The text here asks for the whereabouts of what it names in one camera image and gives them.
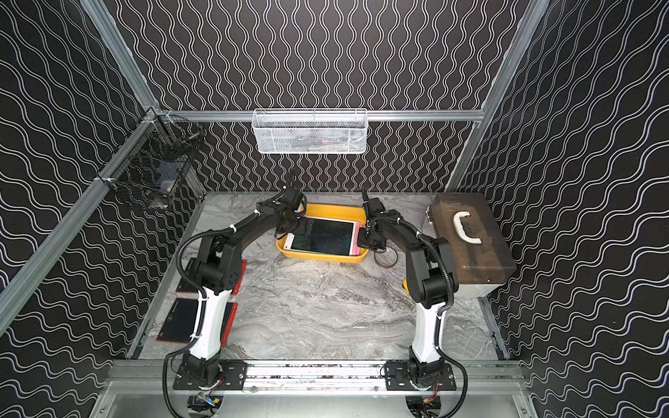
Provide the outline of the white writing tablet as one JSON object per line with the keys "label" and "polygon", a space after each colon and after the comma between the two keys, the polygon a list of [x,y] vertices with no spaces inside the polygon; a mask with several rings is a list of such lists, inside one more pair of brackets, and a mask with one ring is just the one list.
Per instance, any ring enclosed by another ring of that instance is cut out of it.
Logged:
{"label": "white writing tablet", "polygon": [[358,256],[361,249],[355,243],[360,223],[343,219],[305,217],[295,232],[289,233],[284,250],[335,256]]}

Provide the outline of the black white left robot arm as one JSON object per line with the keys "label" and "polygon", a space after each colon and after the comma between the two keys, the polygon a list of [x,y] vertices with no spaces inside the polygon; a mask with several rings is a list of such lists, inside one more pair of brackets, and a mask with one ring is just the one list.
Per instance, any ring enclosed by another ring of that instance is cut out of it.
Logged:
{"label": "black white left robot arm", "polygon": [[199,293],[193,332],[185,348],[166,355],[162,370],[162,390],[168,394],[168,371],[172,360],[181,357],[179,374],[198,388],[217,387],[223,373],[219,369],[221,333],[228,300],[242,278],[242,254],[246,247],[271,230],[279,234],[294,233],[306,224],[308,199],[292,184],[285,185],[275,196],[255,205],[245,219],[223,229],[198,233],[177,250],[181,258],[195,241],[200,243],[190,268],[181,264],[181,278]]}

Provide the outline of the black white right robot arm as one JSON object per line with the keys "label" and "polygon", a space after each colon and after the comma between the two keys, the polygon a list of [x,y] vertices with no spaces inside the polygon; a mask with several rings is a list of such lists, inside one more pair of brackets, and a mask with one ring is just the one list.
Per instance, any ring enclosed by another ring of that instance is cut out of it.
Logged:
{"label": "black white right robot arm", "polygon": [[458,283],[451,247],[446,239],[421,232],[394,209],[362,191],[365,226],[357,245],[375,253],[387,249],[387,242],[405,255],[406,288],[416,303],[416,333],[409,348],[407,372],[417,388],[430,388],[446,369],[447,355],[441,348],[443,321],[453,307]]}

